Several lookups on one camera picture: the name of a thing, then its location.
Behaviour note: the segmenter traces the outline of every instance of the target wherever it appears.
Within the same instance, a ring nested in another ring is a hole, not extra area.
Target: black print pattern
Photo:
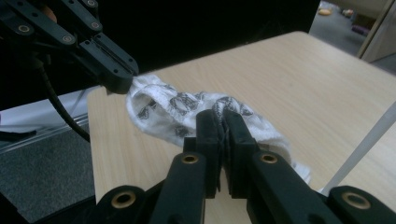
[[[148,105],[146,105],[145,107],[143,107],[140,110],[140,112],[137,114],[137,117],[139,119],[148,119],[150,107],[151,107],[151,109],[155,110],[155,108],[157,107],[157,102],[155,102],[154,100],[151,99],[151,101],[148,103]]]
[[[239,103],[233,98],[229,96],[225,96],[219,98],[212,106],[212,109],[215,111],[216,116],[219,120],[222,119],[222,114],[224,110],[231,110],[233,112],[238,113],[236,105]]]
[[[189,135],[189,130],[184,126],[177,126],[175,128],[175,135],[180,138],[184,138],[185,136]]]
[[[253,111],[247,105],[241,104],[241,115],[242,116],[252,116]]]
[[[188,112],[197,109],[199,104],[198,100],[185,92],[179,92],[177,96],[172,98],[169,102],[172,108],[182,116],[185,116]]]

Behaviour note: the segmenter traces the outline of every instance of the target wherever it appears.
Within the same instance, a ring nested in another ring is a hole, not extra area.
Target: white pole
[[[320,192],[325,196],[329,195],[332,188],[338,186],[340,182],[349,174],[349,172],[358,164],[358,162],[367,154],[374,144],[396,121],[396,102],[385,112],[375,126],[364,137],[358,147],[352,152],[349,158],[344,162],[337,173],[332,177],[329,183]]]

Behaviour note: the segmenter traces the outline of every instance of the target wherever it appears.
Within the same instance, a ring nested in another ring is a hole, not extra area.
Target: white cloth
[[[232,110],[242,115],[259,146],[282,156],[305,182],[309,181],[309,168],[292,161],[286,138],[263,116],[224,93],[178,92],[156,75],[148,74],[134,78],[126,108],[133,124],[143,133],[180,147],[184,137],[195,136],[195,118],[199,112],[214,109],[221,119],[224,109]]]

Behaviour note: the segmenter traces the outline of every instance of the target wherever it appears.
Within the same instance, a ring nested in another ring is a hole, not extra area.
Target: wooden table
[[[225,92],[251,106],[290,141],[292,157],[321,189],[396,100],[396,77],[304,33],[292,33],[154,71],[179,91]],[[181,148],[141,133],[125,95],[88,97],[96,199],[120,185],[149,189]],[[396,127],[342,182],[396,210]],[[248,223],[228,190],[206,200],[205,223]]]

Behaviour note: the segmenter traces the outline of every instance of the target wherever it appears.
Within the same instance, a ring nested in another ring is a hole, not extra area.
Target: dark background
[[[99,0],[104,33],[147,73],[292,31],[309,32],[319,0]],[[65,94],[96,86],[62,56],[46,65],[53,88]],[[22,70],[0,40],[0,110],[47,98],[41,78]]]

